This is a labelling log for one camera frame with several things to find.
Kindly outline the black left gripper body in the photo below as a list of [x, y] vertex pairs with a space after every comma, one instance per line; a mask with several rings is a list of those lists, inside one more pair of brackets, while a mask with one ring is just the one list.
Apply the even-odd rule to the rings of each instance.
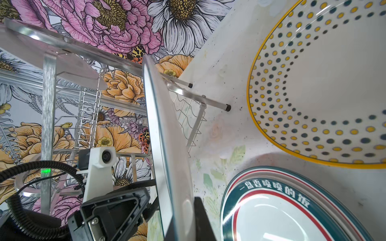
[[80, 206], [68, 219], [72, 241], [127, 241], [150, 201], [145, 187], [113, 191]]

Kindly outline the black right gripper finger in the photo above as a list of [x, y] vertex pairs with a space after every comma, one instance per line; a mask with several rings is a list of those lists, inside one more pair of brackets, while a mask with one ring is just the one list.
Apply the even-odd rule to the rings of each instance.
[[203, 201], [200, 197], [194, 198], [196, 241], [216, 241]]

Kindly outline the white plate teal rim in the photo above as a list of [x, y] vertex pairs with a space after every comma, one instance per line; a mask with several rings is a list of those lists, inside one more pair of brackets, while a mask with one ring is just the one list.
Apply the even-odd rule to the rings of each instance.
[[166, 81], [150, 57], [143, 58], [142, 68], [164, 238], [173, 241], [194, 241], [194, 195], [185, 137], [177, 120]]

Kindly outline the white plate grey swirl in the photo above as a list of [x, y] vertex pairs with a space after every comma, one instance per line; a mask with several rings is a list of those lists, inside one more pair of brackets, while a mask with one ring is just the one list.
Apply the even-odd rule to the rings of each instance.
[[293, 171], [249, 168], [228, 184], [221, 205], [223, 241], [370, 241], [335, 196]]

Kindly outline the silver metal dish rack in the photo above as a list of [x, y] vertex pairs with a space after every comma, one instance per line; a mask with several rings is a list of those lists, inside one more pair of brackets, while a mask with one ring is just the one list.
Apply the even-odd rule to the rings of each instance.
[[[1, 170], [41, 159], [43, 45], [27, 43], [1, 25]], [[147, 129], [130, 135], [113, 123], [109, 113], [117, 102], [99, 93], [102, 84], [85, 61], [65, 53], [57, 58], [57, 68], [52, 160], [74, 165], [76, 150], [113, 146], [117, 152], [135, 154], [118, 158], [113, 166], [115, 186], [150, 180]]]

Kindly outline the white plate yellow rim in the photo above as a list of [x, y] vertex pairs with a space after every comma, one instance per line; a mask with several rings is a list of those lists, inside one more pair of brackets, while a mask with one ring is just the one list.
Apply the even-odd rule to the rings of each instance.
[[297, 1], [254, 58], [247, 103], [262, 135], [288, 154], [384, 169], [385, 1]]

